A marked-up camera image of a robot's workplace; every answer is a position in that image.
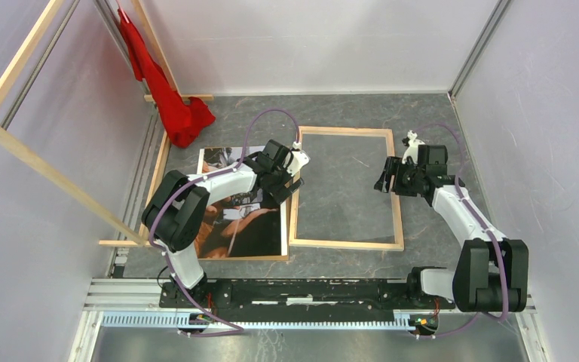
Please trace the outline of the wooden picture frame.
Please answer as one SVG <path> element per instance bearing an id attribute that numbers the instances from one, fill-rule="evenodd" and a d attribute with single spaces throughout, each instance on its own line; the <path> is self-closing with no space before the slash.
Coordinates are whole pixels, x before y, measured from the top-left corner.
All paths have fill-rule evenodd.
<path id="1" fill-rule="evenodd" d="M 383 137 L 387 143 L 388 156 L 396 154 L 394 146 L 394 136 L 389 129 L 377 128 L 355 128 L 355 127 L 317 127 L 317 126 L 303 126 L 301 128 L 301 141 L 303 143 L 303 136 L 305 134 L 323 134 L 323 135 L 345 135 L 345 136 L 367 136 L 367 137 Z M 394 221 L 394 237 L 392 243 L 381 244 L 377 242 L 356 242 L 356 241 L 322 241 L 322 240 L 308 240 L 300 239 L 297 236 L 297 222 L 298 222 L 298 203 L 299 203 L 299 189 L 296 191 L 291 200 L 291 207 L 289 212 L 289 245 L 292 247 L 324 247 L 332 249 L 356 249 L 356 250 L 386 250 L 402 252 L 405 249 L 405 241 L 403 236 L 403 221 L 401 216 L 400 200 L 396 195 L 389 194 L 392 203 L 392 214 Z"/>

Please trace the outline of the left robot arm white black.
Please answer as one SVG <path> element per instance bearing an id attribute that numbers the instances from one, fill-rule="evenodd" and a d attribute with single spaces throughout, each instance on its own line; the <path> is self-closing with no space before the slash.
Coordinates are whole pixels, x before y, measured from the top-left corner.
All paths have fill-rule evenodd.
<path id="1" fill-rule="evenodd" d="M 142 212 L 149 243 L 164 255 L 177 296 L 188 307 L 198 307 L 207 297 L 194 246 L 208 206 L 236 194 L 261 192 L 281 205 L 303 185 L 299 171 L 310 161 L 299 143 L 287 147 L 270 140 L 260 151 L 243 153 L 236 162 L 209 173 L 165 175 Z"/>

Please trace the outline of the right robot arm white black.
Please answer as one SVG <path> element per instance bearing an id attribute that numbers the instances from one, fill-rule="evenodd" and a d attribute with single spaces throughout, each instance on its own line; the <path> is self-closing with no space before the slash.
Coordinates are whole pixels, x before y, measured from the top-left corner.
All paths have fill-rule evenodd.
<path id="1" fill-rule="evenodd" d="M 405 157 L 387 157 L 375 190 L 422 197 L 446 222 L 461 253 L 452 270 L 414 267 L 405 288 L 407 302 L 423 308 L 436 297 L 460 311 L 490 316 L 525 310 L 528 298 L 528 247 L 489 222 L 468 195 L 464 182 L 448 172 L 445 146 L 413 146 Z"/>

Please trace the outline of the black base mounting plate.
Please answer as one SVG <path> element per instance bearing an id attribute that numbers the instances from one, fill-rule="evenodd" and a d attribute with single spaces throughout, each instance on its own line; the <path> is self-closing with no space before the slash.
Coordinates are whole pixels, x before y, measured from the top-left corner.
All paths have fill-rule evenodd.
<path id="1" fill-rule="evenodd" d="M 379 322 L 394 311 L 432 314 L 453 302 L 410 291 L 400 279 L 228 279 L 203 282 L 196 303 L 232 322 Z"/>

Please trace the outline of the red cloth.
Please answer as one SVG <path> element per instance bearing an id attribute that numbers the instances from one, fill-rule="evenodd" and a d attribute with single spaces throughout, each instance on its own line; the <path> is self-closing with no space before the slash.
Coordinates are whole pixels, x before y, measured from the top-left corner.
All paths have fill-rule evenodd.
<path id="1" fill-rule="evenodd" d="M 134 12 L 149 38 L 152 49 L 142 38 L 142 33 L 131 21 L 128 13 L 118 9 L 119 30 L 123 37 L 137 81 L 145 81 L 152 100 L 160 113 L 161 122 L 172 145 L 186 148 L 197 139 L 200 132 L 210 126 L 216 117 L 199 97 L 184 100 L 167 65 L 152 26 L 141 1 L 133 1 Z"/>

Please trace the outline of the aluminium rail base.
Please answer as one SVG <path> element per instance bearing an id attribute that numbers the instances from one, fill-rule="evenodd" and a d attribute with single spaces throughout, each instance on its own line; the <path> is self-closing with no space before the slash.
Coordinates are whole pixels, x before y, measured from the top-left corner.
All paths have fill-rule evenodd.
<path id="1" fill-rule="evenodd" d="M 155 279 L 95 279 L 87 292 L 85 305 L 111 309 L 193 309 L 199 305 L 190 302 L 173 283 Z M 450 310 L 456 312 L 457 306 Z"/>

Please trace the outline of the wooden rack frame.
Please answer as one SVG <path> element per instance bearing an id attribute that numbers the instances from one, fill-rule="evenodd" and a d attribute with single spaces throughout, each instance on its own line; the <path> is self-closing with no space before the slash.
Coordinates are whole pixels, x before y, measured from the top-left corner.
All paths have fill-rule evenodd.
<path id="1" fill-rule="evenodd" d="M 122 217 L 146 136 L 163 132 L 142 96 L 96 5 L 81 1 L 8 132 Z M 0 146 L 0 247 L 117 236 Z"/>

